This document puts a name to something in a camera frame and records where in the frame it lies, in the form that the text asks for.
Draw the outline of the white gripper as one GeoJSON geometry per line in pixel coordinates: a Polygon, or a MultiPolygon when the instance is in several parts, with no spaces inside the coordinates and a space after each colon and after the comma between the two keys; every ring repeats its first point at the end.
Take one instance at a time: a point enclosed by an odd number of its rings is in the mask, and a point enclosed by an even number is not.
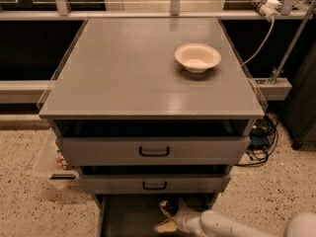
{"type": "Polygon", "coordinates": [[[201,213],[188,208],[182,198],[178,200],[178,206],[179,211],[175,216],[177,224],[174,221],[163,221],[158,223],[154,227],[154,230],[157,233],[172,233],[176,232],[179,228],[181,231],[186,233],[202,235],[203,231],[199,222],[201,213]]]}

